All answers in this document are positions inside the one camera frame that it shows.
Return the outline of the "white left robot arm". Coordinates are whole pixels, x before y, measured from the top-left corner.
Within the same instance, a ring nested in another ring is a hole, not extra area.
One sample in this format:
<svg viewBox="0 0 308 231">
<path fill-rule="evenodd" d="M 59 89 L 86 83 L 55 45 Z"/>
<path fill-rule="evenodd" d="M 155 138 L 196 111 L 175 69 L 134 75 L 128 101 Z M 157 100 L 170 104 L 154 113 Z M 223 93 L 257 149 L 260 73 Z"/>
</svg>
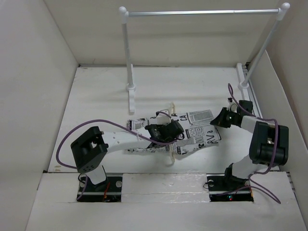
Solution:
<svg viewBox="0 0 308 231">
<path fill-rule="evenodd" d="M 165 125 L 151 124 L 137 130 L 126 128 L 122 132 L 104 133 L 94 126 L 71 143 L 71 150 L 78 173 L 85 174 L 91 186 L 102 191 L 107 186 L 107 176 L 102 166 L 106 154 L 136 148 L 165 147 L 175 143 L 183 134 L 183 127 L 173 119 Z"/>
</svg>

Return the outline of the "beige clothes hanger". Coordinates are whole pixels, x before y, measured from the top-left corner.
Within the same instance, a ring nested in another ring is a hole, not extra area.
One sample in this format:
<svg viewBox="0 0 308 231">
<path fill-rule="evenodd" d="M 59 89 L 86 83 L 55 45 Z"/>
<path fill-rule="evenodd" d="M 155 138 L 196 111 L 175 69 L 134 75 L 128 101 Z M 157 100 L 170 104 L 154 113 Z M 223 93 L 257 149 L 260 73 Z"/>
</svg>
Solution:
<svg viewBox="0 0 308 231">
<path fill-rule="evenodd" d="M 170 106 L 168 108 L 168 114 L 171 116 L 175 112 L 176 112 L 175 104 L 173 102 L 171 102 Z M 170 157 L 171 163 L 169 163 L 168 166 L 172 166 L 175 163 L 175 154 L 173 153 L 171 148 L 169 149 L 169 157 Z"/>
</svg>

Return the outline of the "white metal clothes rack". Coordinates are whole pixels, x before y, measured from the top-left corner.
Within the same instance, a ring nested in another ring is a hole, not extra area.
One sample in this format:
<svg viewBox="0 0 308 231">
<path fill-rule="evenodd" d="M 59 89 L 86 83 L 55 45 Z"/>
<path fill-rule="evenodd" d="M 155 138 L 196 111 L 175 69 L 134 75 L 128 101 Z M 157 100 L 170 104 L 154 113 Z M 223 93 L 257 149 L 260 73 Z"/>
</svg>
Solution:
<svg viewBox="0 0 308 231">
<path fill-rule="evenodd" d="M 239 4 L 221 10 L 164 11 L 146 7 L 144 1 L 118 8 L 124 41 L 121 61 L 127 66 L 128 111 L 136 110 L 141 95 L 138 66 L 235 67 L 241 73 L 236 89 L 246 95 L 250 78 L 274 33 L 289 13 L 290 4 L 275 2 L 275 8 L 252 9 Z"/>
</svg>

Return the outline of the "aluminium rail right side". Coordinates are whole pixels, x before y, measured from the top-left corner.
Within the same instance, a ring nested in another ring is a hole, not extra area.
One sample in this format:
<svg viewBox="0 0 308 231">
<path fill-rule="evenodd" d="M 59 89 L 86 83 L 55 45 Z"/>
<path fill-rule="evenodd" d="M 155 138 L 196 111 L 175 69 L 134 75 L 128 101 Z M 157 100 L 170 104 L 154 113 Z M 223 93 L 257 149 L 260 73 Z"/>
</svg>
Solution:
<svg viewBox="0 0 308 231">
<path fill-rule="evenodd" d="M 243 69 L 244 77 L 246 77 L 247 74 L 248 74 L 248 66 L 245 64 L 245 65 L 242 66 L 242 69 Z M 251 81 L 249 81 L 249 88 L 248 88 L 247 91 L 248 91 L 249 99 L 254 104 L 255 115 L 257 115 L 258 117 L 262 117 L 262 112 L 260 110 L 260 107 L 259 107 L 259 104 L 258 104 L 258 101 L 257 101 L 257 97 L 256 97 L 256 94 L 255 94 L 255 91 L 254 91 L 254 88 L 253 88 Z"/>
</svg>

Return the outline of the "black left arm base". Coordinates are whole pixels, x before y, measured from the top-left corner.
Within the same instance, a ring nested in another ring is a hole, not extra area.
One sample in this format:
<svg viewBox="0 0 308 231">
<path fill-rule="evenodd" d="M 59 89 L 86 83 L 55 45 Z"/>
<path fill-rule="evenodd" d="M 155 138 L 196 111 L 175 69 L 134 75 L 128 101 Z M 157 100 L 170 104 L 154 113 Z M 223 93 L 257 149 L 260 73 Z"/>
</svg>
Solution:
<svg viewBox="0 0 308 231">
<path fill-rule="evenodd" d="M 122 196 L 122 174 L 107 174 L 107 180 L 94 185 L 90 179 L 86 183 L 86 176 L 78 176 L 79 186 L 77 202 L 83 203 L 118 203 Z"/>
</svg>

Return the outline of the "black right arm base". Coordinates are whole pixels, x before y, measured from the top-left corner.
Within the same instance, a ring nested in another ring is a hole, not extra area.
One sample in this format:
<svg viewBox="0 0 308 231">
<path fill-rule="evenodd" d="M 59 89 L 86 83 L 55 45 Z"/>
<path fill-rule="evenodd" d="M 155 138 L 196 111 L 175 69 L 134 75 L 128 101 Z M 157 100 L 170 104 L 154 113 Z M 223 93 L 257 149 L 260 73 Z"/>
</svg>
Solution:
<svg viewBox="0 0 308 231">
<path fill-rule="evenodd" d="M 249 181 L 235 180 L 225 174 L 207 174 L 203 188 L 208 190 L 210 202 L 253 202 Z"/>
</svg>

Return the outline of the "newspaper print trousers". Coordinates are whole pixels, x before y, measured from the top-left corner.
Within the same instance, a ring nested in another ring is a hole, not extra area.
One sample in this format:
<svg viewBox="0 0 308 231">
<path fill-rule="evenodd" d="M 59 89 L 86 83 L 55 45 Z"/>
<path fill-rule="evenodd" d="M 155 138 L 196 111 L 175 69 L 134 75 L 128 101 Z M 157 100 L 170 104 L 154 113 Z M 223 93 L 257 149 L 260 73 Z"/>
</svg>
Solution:
<svg viewBox="0 0 308 231">
<path fill-rule="evenodd" d="M 173 120 L 178 121 L 184 129 L 180 140 L 176 143 L 159 148 L 133 148 L 130 152 L 172 153 L 184 155 L 199 149 L 218 144 L 221 136 L 217 128 L 210 124 L 214 119 L 211 110 L 173 113 Z"/>
</svg>

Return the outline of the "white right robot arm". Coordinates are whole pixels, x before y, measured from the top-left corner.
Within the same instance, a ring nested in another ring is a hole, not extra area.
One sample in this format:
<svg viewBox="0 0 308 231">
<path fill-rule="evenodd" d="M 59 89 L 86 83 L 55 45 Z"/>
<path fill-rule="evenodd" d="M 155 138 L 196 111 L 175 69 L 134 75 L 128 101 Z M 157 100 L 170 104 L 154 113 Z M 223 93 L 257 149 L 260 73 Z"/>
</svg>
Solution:
<svg viewBox="0 0 308 231">
<path fill-rule="evenodd" d="M 210 124 L 221 128 L 237 126 L 252 134 L 248 155 L 230 164 L 224 172 L 222 184 L 232 190 L 242 187 L 254 173 L 265 174 L 261 170 L 283 166 L 288 160 L 289 128 L 278 125 L 275 120 L 262 119 L 252 114 L 253 103 L 228 98 L 229 106 L 223 107 Z"/>
</svg>

